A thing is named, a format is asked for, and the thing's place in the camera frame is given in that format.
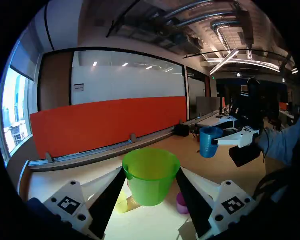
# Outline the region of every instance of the black box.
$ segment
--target black box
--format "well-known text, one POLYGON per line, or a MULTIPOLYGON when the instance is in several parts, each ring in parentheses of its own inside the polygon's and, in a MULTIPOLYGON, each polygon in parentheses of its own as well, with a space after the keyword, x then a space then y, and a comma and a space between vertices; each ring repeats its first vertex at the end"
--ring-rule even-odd
POLYGON ((242 148, 235 146, 229 149, 229 155, 237 167, 241 167, 256 159, 260 155, 260 152, 261 150, 257 144, 251 144, 242 148))
POLYGON ((189 125, 177 124, 174 126, 174 134, 186 137, 189 135, 189 125))

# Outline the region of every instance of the glass wall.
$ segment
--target glass wall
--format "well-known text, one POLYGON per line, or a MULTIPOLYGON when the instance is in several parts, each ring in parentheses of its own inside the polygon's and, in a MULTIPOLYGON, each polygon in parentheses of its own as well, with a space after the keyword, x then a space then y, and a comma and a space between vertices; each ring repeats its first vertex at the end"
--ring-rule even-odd
POLYGON ((9 153, 22 142, 31 128, 28 116, 27 91, 33 81, 9 68, 2 95, 3 132, 9 153))
POLYGON ((209 86, 206 86, 205 84, 206 75, 192 68, 187 67, 187 77, 189 88, 189 114, 190 119, 194 119, 201 115, 198 110, 197 97, 209 96, 206 92, 209 91, 209 86))
POLYGON ((71 102, 185 96, 182 66, 115 51, 74 53, 71 102))

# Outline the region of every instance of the yellow cup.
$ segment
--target yellow cup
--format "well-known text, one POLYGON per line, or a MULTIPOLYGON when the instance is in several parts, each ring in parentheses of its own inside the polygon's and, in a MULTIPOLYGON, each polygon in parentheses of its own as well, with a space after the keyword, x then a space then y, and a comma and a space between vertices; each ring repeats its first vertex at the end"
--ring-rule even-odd
POLYGON ((124 213, 128 210, 127 197, 124 191, 121 191, 114 205, 114 209, 119 213, 124 213))

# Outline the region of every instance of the sign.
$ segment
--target sign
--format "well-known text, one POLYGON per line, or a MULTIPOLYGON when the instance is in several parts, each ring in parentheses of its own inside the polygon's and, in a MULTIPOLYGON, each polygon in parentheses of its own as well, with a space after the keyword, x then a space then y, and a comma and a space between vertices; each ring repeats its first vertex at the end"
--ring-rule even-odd
POLYGON ((81 92, 84 90, 84 84, 80 83, 80 84, 74 84, 73 85, 73 91, 74 92, 81 92))

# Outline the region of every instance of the green bucket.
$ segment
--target green bucket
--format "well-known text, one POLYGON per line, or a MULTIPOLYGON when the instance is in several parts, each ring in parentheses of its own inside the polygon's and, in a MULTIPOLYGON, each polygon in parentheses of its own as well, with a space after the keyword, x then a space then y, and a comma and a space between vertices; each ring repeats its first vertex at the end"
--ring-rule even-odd
POLYGON ((140 205, 154 206, 169 192, 180 162, 166 150, 142 148, 127 153, 122 166, 134 199, 140 205))

